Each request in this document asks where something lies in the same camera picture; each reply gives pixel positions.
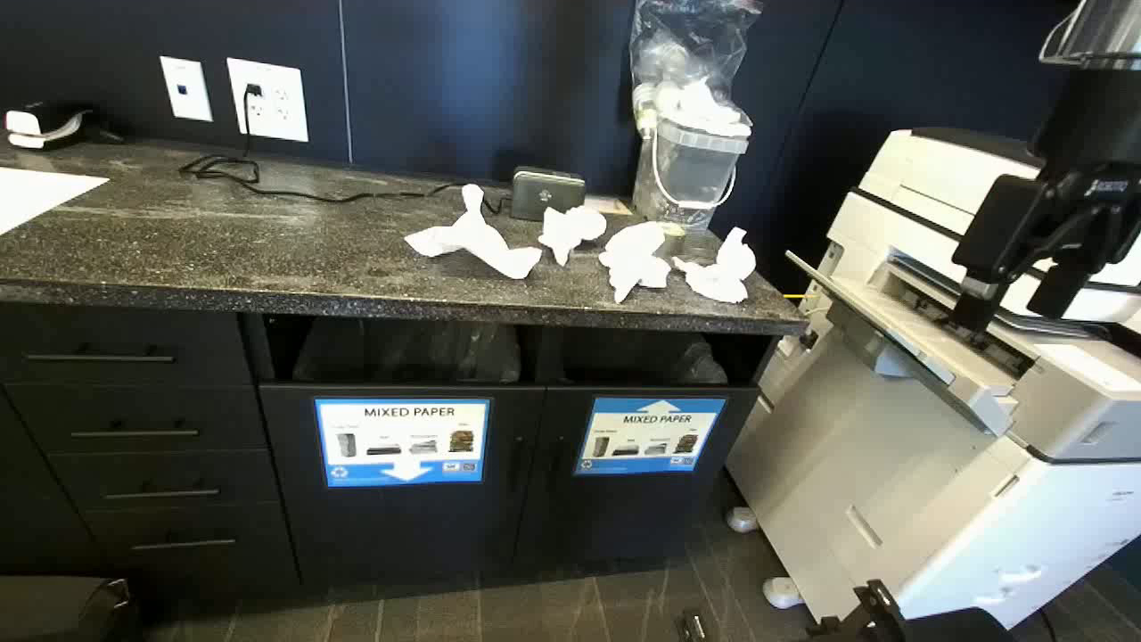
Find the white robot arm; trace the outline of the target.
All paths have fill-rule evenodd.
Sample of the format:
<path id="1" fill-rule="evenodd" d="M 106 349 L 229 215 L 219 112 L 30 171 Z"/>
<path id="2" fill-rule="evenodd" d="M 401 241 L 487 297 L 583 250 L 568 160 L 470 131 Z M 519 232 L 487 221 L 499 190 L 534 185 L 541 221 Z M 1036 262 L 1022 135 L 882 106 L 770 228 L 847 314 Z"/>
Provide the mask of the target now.
<path id="1" fill-rule="evenodd" d="M 1038 131 L 1043 174 L 1001 174 L 951 252 L 968 271 L 951 322 L 968 332 L 985 332 L 1038 262 L 1050 271 L 1030 309 L 1062 316 L 1141 237 L 1141 0 L 1079 0 L 1038 61 L 1071 78 Z"/>

